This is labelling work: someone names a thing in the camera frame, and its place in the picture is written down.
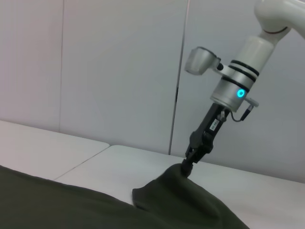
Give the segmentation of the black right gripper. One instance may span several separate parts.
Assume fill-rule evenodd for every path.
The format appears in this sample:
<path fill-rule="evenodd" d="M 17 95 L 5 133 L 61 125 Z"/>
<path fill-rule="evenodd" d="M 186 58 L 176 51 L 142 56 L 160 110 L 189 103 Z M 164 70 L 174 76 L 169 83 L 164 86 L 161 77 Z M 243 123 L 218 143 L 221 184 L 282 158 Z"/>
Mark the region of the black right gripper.
<path fill-rule="evenodd" d="M 227 118 L 227 109 L 213 103 L 199 127 L 191 133 L 185 159 L 181 164 L 181 171 L 189 177 L 193 163 L 198 163 L 214 147 L 214 138 Z"/>

